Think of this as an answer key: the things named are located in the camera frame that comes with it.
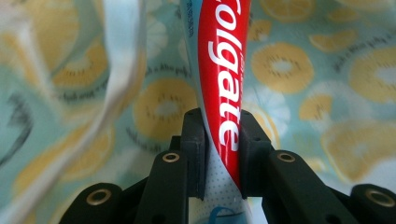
red label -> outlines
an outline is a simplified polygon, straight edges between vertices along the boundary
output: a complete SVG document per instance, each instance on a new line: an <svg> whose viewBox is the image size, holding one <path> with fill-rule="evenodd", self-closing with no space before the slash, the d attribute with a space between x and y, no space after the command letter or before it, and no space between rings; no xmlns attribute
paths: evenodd
<svg viewBox="0 0 396 224"><path fill-rule="evenodd" d="M250 1L204 0L198 64L213 142L239 188L239 121Z"/></svg>

toothpaste tube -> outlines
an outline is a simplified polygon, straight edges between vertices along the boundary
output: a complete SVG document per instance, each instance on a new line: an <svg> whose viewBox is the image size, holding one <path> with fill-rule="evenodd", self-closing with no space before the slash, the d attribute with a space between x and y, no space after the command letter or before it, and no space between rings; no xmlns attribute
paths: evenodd
<svg viewBox="0 0 396 224"><path fill-rule="evenodd" d="M238 141L249 0L182 0L191 72L206 131L239 188Z"/></svg>

colgate toothpaste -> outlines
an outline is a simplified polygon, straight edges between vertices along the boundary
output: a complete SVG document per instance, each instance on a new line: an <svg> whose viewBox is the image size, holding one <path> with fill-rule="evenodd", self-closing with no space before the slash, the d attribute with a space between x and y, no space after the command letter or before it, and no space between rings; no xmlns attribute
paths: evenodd
<svg viewBox="0 0 396 224"><path fill-rule="evenodd" d="M239 188L239 122L250 1L182 0L180 8L206 131Z"/></svg>

fruit print tablecloth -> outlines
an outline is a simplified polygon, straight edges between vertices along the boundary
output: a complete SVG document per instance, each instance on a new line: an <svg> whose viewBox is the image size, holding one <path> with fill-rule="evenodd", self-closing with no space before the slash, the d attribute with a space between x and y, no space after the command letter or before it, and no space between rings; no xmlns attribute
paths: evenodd
<svg viewBox="0 0 396 224"><path fill-rule="evenodd" d="M0 5L0 208L86 132L109 72L101 1L9 2ZM118 118L26 223L56 223L91 184L131 186L180 133L183 113L198 105L178 4L147 1L141 89L131 88ZM14 7L31 18L33 31L7 23ZM275 148L299 153L345 193L361 182L396 191L395 12L391 0L252 1L243 107ZM19 41L24 32L36 42ZM40 88L43 69L55 102ZM249 203L259 223L260 200Z"/></svg>

colgate logo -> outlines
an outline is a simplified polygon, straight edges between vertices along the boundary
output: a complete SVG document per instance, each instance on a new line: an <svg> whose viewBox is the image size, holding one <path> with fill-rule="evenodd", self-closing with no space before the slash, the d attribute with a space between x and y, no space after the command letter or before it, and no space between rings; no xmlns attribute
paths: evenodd
<svg viewBox="0 0 396 224"><path fill-rule="evenodd" d="M239 187L238 145L250 1L204 0L198 63L205 112L216 149Z"/></svg>

